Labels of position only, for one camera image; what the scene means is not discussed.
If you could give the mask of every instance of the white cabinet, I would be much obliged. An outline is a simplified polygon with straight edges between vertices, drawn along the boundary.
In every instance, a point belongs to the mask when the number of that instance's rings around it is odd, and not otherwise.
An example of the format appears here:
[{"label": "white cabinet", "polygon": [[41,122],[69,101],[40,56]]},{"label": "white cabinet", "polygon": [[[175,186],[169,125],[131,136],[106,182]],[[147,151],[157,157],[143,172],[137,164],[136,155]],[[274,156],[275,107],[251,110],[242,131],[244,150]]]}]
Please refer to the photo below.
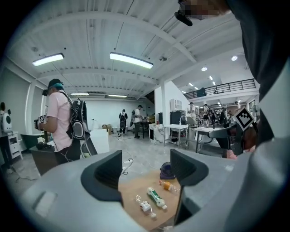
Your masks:
[{"label": "white cabinet", "polygon": [[15,157],[20,155],[21,159],[23,159],[18,142],[18,132],[9,133],[8,139],[12,158],[14,159]]},{"label": "white cabinet", "polygon": [[182,101],[171,99],[170,100],[170,111],[180,111],[182,110]]}]

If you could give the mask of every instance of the wooden board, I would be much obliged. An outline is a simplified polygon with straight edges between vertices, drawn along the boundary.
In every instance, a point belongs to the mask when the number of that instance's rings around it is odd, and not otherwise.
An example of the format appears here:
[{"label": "wooden board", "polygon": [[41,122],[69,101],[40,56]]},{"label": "wooden board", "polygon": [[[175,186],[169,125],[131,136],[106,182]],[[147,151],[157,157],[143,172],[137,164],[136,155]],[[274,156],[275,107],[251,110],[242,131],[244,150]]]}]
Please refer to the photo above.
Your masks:
[{"label": "wooden board", "polygon": [[[161,224],[171,219],[176,213],[179,202],[179,195],[164,190],[163,187],[159,185],[159,180],[159,171],[153,171],[141,178],[136,178],[128,183],[119,185],[119,191],[122,193],[125,211],[148,231],[159,227]],[[168,181],[180,188],[176,179]],[[164,199],[167,205],[167,210],[157,207],[148,197],[146,193],[148,187],[153,187],[157,194]],[[150,216],[144,214],[135,200],[136,195],[141,196],[142,201],[149,202],[152,206],[153,212],[157,215],[156,219],[152,219]]]}]

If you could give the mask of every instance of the fluorescent ceiling light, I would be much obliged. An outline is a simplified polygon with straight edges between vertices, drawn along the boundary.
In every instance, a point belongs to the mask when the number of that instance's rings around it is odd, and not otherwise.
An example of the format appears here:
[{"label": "fluorescent ceiling light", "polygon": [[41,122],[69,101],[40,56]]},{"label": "fluorescent ceiling light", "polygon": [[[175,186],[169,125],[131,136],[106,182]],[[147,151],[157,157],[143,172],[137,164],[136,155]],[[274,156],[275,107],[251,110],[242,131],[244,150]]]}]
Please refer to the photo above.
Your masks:
[{"label": "fluorescent ceiling light", "polygon": [[87,96],[89,94],[88,93],[75,92],[75,93],[71,93],[71,95],[75,95],[75,96]]},{"label": "fluorescent ceiling light", "polygon": [[49,63],[49,62],[53,62],[53,61],[57,61],[57,60],[63,60],[64,56],[62,53],[59,54],[55,54],[55,55],[51,55],[51,56],[46,56],[43,57],[39,60],[33,61],[32,64],[34,66],[39,66],[45,63]]},{"label": "fluorescent ceiling light", "polygon": [[109,97],[127,97],[127,96],[124,96],[124,95],[109,94]]},{"label": "fluorescent ceiling light", "polygon": [[120,53],[110,53],[110,59],[136,64],[149,69],[153,67],[153,63]]}]

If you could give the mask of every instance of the railing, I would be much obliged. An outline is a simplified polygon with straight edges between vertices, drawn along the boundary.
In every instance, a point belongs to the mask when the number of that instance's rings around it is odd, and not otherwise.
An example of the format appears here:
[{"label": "railing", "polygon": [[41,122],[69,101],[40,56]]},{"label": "railing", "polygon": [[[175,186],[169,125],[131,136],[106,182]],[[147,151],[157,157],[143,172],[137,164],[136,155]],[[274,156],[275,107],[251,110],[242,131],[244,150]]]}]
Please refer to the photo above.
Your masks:
[{"label": "railing", "polygon": [[[245,89],[253,89],[253,88],[256,88],[254,79],[248,79],[248,80],[231,82],[227,84],[208,87],[208,88],[205,88],[205,93],[206,93],[206,96],[209,96],[212,94],[219,94],[219,93],[232,92],[232,91],[245,90]],[[197,91],[200,91],[200,90],[188,92],[188,93],[185,93],[184,95],[187,99],[197,98],[198,97]]]}]

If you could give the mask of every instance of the cap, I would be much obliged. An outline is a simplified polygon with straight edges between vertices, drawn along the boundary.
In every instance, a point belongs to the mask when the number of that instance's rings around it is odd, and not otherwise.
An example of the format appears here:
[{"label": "cap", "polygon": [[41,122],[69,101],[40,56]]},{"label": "cap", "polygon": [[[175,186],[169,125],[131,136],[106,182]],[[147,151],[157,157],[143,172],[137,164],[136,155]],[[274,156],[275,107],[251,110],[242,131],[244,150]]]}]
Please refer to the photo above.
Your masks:
[{"label": "cap", "polygon": [[59,79],[52,79],[48,84],[48,89],[57,83],[63,84]]}]

